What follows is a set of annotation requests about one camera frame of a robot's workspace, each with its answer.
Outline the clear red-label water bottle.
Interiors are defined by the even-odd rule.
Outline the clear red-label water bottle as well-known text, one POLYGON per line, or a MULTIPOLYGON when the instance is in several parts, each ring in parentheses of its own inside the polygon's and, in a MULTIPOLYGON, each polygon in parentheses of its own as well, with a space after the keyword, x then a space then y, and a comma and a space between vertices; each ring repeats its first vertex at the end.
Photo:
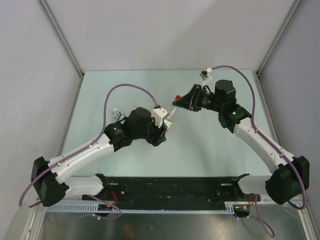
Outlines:
POLYGON ((167 127, 167 131, 169 131, 169 129, 171 128, 171 126, 173 125, 175 120, 177 119, 177 116, 178 116, 178 108, 176 106, 171 107, 168 110, 168 116, 164 120, 164 124, 167 127))

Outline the blue-label clear drink bottle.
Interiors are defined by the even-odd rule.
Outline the blue-label clear drink bottle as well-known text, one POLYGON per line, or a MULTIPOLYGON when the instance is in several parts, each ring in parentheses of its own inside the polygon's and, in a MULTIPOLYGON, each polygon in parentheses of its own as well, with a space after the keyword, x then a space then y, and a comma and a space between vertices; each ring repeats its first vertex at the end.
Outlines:
POLYGON ((115 122, 122 122, 126 117, 126 114, 123 111, 119 110, 118 108, 114 108, 112 110, 112 114, 113 114, 113 120, 115 122))

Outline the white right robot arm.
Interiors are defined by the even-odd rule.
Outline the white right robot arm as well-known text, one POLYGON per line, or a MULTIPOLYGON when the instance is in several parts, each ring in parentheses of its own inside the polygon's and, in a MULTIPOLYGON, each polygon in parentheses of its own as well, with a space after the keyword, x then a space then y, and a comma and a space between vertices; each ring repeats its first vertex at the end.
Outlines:
POLYGON ((237 103, 236 89, 230 80, 217 81, 214 92, 194 84, 187 94, 177 96, 172 105, 192 112, 201 109, 217 112, 220 125, 243 140, 267 166, 271 176, 246 175, 230 188, 235 200, 242 201, 248 194, 268 195, 282 205, 302 195, 301 207, 305 208, 309 161, 286 151, 258 128, 253 115, 237 103))

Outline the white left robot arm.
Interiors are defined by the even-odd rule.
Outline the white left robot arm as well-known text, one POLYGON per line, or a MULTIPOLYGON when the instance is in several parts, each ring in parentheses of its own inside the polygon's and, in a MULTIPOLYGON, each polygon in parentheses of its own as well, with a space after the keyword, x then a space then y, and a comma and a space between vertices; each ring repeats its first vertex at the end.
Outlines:
POLYGON ((33 162, 31 182, 45 207, 60 202, 65 197, 95 196, 105 200, 111 188, 107 178, 97 173, 92 176, 74 176, 74 173, 93 161, 128 147, 135 140, 146 140, 154 147, 166 141, 165 119, 169 112, 163 107, 149 111, 134 109, 128 117, 110 123, 95 138, 65 155, 33 162))

